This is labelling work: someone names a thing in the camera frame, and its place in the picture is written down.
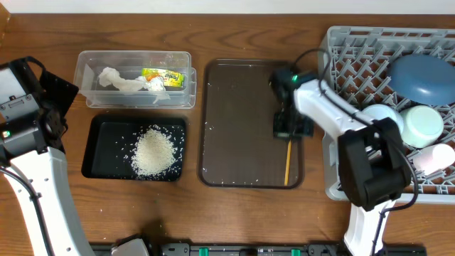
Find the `light green bowl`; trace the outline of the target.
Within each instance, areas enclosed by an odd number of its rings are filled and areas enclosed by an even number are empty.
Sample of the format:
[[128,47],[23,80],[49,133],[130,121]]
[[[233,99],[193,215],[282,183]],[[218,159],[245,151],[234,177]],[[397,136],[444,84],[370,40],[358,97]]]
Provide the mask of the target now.
[[400,112],[404,121],[401,137],[404,143],[415,148],[433,144],[444,130],[441,115],[433,108],[417,105]]

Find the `pile of rice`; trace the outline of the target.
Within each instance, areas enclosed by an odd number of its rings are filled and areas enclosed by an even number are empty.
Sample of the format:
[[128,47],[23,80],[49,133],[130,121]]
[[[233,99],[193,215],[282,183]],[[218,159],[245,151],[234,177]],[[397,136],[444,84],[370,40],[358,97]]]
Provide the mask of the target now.
[[180,177],[185,142],[182,126],[142,125],[132,139],[118,155],[134,179],[175,181]]

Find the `light blue bowl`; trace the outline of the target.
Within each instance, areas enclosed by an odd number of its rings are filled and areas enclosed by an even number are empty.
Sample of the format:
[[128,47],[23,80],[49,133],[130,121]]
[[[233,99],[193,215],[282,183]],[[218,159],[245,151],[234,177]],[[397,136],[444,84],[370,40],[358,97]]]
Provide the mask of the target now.
[[389,117],[397,124],[400,134],[403,133],[404,120],[397,110],[394,110],[387,105],[374,104],[366,107],[362,110],[362,112],[373,117],[376,120],[382,120]]

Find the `dark blue plate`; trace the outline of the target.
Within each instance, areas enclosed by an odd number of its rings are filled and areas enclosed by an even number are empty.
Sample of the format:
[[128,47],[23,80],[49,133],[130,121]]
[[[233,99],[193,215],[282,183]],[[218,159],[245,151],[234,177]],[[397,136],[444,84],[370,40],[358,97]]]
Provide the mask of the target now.
[[423,54],[398,58],[387,69],[389,86],[399,96],[425,105],[454,103],[454,66]]

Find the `yellow snack wrapper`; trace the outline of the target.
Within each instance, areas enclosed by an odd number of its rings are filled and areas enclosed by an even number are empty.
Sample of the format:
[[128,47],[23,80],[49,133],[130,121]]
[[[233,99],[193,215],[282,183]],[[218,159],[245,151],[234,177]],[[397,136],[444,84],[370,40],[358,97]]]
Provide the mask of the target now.
[[185,80],[183,73],[159,68],[143,68],[141,75],[147,82],[160,82],[164,87],[183,87]]

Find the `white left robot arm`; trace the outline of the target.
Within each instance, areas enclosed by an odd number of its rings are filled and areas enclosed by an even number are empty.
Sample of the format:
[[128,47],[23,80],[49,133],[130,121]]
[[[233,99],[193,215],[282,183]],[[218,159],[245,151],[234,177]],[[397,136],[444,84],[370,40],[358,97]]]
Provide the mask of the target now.
[[78,88],[27,63],[1,66],[1,173],[19,201],[35,255],[93,255],[68,183],[62,136]]

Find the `pink cup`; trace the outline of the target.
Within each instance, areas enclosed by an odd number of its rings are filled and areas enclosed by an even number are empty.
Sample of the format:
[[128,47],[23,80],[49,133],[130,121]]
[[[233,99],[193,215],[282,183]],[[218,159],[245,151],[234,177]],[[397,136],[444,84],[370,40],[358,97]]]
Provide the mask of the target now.
[[454,149],[447,144],[435,144],[420,150],[420,154],[413,159],[418,171],[428,176],[436,171],[443,170],[454,163]]

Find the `wooden chopstick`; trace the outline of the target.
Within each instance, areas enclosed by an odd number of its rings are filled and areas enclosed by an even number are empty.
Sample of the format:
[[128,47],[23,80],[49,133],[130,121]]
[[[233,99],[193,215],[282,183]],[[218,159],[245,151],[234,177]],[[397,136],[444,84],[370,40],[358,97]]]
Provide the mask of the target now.
[[285,166],[285,174],[284,174],[284,185],[288,186],[289,184],[289,170],[291,166],[291,148],[292,148],[292,141],[289,140],[287,144],[287,157],[286,157],[286,166]]

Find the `white tissue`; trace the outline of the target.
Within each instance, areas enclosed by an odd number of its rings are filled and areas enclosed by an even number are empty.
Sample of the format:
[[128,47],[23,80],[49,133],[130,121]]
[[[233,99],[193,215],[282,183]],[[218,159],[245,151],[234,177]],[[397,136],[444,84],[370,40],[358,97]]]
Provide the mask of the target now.
[[133,80],[128,80],[122,78],[116,69],[106,67],[99,74],[98,81],[103,87],[113,85],[122,92],[138,92],[141,90],[153,92],[156,96],[154,104],[161,100],[170,100],[170,96],[164,86],[164,78],[159,73],[151,73],[146,76],[140,75]]

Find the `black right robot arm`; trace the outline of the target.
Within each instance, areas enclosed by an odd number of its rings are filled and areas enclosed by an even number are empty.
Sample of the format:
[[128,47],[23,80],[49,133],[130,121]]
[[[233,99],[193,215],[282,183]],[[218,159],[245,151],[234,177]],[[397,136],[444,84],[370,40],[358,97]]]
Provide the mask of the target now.
[[412,176],[399,127],[389,117],[376,120],[357,111],[311,73],[279,68],[269,86],[282,106],[274,116],[274,137],[296,141],[317,124],[335,144],[338,178],[351,203],[343,239],[349,253],[380,254],[385,221]]

